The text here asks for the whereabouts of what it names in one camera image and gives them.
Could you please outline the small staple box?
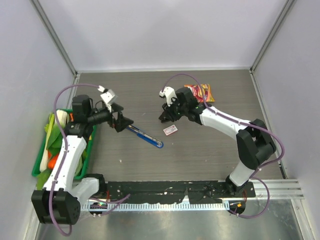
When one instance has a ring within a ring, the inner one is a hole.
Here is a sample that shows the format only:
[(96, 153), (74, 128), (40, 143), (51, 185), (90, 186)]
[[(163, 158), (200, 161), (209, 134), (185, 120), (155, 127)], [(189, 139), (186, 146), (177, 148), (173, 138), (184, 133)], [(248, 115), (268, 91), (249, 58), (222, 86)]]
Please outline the small staple box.
[(169, 126), (169, 127), (166, 127), (165, 129), (163, 129), (163, 132), (164, 132), (164, 134), (166, 136), (169, 136), (169, 135), (171, 135), (171, 134), (173, 134), (173, 133), (175, 133), (177, 131), (178, 131), (178, 129), (174, 124)]

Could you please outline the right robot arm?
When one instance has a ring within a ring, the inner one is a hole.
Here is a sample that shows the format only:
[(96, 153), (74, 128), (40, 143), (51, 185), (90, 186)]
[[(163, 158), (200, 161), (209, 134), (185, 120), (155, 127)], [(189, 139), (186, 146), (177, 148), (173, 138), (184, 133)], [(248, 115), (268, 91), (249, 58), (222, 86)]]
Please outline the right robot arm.
[(243, 193), (254, 172), (277, 149), (265, 123), (260, 119), (243, 120), (205, 102), (198, 102), (188, 87), (174, 90), (166, 86), (159, 96), (166, 100), (159, 117), (162, 123), (176, 122), (186, 117), (191, 122), (213, 128), (236, 141), (239, 163), (225, 180), (225, 190), (230, 197), (236, 198)]

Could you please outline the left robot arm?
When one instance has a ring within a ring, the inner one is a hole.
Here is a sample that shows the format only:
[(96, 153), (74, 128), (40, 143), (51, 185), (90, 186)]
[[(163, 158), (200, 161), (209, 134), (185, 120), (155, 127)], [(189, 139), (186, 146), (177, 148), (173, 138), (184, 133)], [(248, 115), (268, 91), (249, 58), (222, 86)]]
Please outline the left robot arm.
[(91, 196), (100, 200), (107, 192), (102, 174), (89, 174), (73, 186), (76, 168), (87, 148), (94, 126), (101, 123), (117, 132), (133, 124), (124, 117), (123, 107), (115, 101), (112, 91), (101, 94), (102, 107), (92, 108), (88, 95), (77, 95), (72, 100), (73, 120), (64, 127), (62, 146), (56, 165), (41, 190), (34, 190), (31, 201), (42, 224), (75, 225), (80, 217), (81, 205)]

